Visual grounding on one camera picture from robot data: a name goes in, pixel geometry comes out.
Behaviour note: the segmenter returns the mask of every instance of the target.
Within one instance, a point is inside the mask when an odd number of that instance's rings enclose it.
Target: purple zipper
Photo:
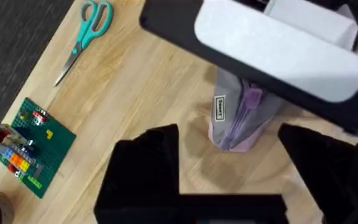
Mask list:
[[[222,148],[224,150],[229,150],[230,142],[237,135],[237,132],[241,127],[241,123],[245,120],[249,112],[251,110],[256,109],[256,107],[259,105],[261,96],[262,90],[254,86],[244,91],[239,105],[239,115],[236,116],[229,134],[224,138],[224,141],[222,143]]]

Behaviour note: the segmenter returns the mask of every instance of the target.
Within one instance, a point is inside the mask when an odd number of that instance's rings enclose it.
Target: teal scissors handle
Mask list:
[[[89,19],[86,19],[86,9],[92,7],[92,15]],[[96,30],[103,15],[103,11],[106,9],[106,20],[99,30]],[[93,39],[103,35],[110,26],[114,11],[110,2],[102,1],[95,3],[92,0],[86,0],[81,7],[81,27],[78,33],[76,43],[81,43],[82,49],[85,49]]]

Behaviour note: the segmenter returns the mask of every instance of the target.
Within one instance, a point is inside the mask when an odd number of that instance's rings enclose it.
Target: scissors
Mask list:
[[[88,7],[92,7],[92,14],[91,17],[87,20],[86,9]],[[104,9],[107,9],[106,20],[104,24],[101,26],[101,28],[99,30],[96,30],[102,18]],[[68,58],[66,64],[64,65],[62,72],[57,78],[55,82],[55,86],[59,85],[59,83],[67,74],[71,66],[73,66],[78,56],[80,56],[82,51],[84,51],[87,48],[87,46],[89,46],[91,41],[97,37],[100,37],[109,29],[113,14],[114,11],[112,5],[107,1],[102,1],[98,4],[93,0],[86,0],[83,3],[81,7],[81,27],[77,35],[77,39],[75,40],[75,46],[71,51],[70,57]]]

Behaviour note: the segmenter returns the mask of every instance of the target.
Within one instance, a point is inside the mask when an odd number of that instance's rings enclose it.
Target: scissors blade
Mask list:
[[[70,54],[66,64],[63,66],[62,71],[60,72],[59,77],[55,81],[55,86],[59,85],[59,83],[63,80],[63,78],[67,75],[67,72],[71,67],[74,65],[74,62],[77,60],[80,53],[73,54],[73,52]]]

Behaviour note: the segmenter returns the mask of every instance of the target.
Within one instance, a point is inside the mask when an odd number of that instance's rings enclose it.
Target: green lego baseplate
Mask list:
[[[39,198],[44,196],[76,137],[75,134],[61,125],[48,113],[45,114],[47,118],[46,122],[39,126],[35,125],[35,118],[32,112],[41,110],[41,107],[26,98],[19,109],[19,111],[27,112],[26,118],[18,112],[11,125],[14,129],[20,129],[20,133],[27,140],[34,140],[34,146],[37,149],[34,154],[34,159],[38,164],[44,166],[37,178],[27,173],[18,176],[18,179]],[[9,161],[1,154],[0,161],[5,166],[9,164]]]

